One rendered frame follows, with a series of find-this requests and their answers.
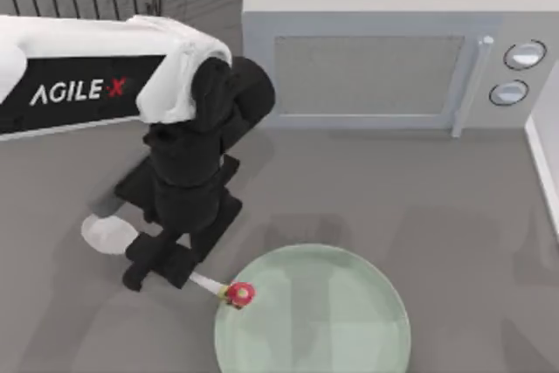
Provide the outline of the small round microwave knob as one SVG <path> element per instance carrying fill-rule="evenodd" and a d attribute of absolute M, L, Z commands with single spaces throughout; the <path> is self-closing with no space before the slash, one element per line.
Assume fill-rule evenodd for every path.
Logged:
<path fill-rule="evenodd" d="M 495 85 L 488 94 L 490 102 L 497 107 L 510 107 L 523 101 L 529 93 L 524 81 L 515 79 Z"/>

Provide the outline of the large round microwave knob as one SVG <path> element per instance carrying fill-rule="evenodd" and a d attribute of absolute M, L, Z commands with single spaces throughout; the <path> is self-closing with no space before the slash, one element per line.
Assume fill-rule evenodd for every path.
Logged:
<path fill-rule="evenodd" d="M 503 56 L 505 66 L 514 71 L 523 71 L 537 66 L 546 56 L 547 47 L 539 40 L 511 45 Z"/>

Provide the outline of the pale grey rounded box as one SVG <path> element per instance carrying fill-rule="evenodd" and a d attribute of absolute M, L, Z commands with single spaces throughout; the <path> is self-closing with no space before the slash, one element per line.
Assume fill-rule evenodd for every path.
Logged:
<path fill-rule="evenodd" d="M 95 251 L 106 255 L 123 255 L 138 238 L 139 232 L 126 220 L 91 214 L 81 224 L 80 234 Z"/>

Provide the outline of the pale green round plate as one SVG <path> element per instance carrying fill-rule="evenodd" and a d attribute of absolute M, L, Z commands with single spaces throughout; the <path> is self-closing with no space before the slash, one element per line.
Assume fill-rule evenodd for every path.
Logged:
<path fill-rule="evenodd" d="M 331 245 L 286 245 L 235 278 L 255 296 L 242 309 L 217 310 L 220 373 L 408 373 L 405 305 L 365 258 Z"/>

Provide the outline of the grey microwave door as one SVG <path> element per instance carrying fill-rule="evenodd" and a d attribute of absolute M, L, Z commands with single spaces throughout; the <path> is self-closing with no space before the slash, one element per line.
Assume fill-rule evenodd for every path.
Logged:
<path fill-rule="evenodd" d="M 462 37 L 282 37 L 275 44 L 286 114 L 436 115 Z"/>

